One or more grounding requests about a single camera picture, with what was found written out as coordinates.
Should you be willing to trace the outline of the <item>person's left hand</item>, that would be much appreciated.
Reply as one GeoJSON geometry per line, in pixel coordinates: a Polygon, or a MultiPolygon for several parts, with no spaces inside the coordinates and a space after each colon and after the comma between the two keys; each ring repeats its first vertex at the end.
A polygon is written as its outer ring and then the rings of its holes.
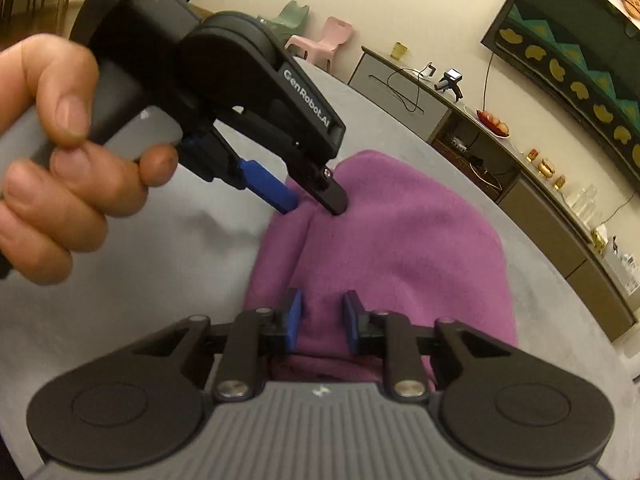
{"type": "Polygon", "coordinates": [[[17,159],[1,183],[2,254],[37,285],[65,281],[76,252],[103,245],[108,218],[139,212],[178,166],[168,144],[133,162],[89,141],[98,77],[92,53],[59,36],[30,36],[1,53],[1,127],[35,107],[56,146],[47,168],[17,159]]]}

